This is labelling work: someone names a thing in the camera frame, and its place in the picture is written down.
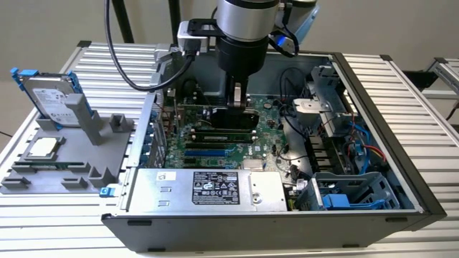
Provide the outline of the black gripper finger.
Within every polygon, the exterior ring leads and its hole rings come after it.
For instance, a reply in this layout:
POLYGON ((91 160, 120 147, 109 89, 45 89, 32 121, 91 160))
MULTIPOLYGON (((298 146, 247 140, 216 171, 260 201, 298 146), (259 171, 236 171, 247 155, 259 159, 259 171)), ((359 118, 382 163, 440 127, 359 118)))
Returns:
POLYGON ((230 109, 246 109, 247 85, 247 77, 235 78, 234 76, 226 76, 226 99, 230 109))

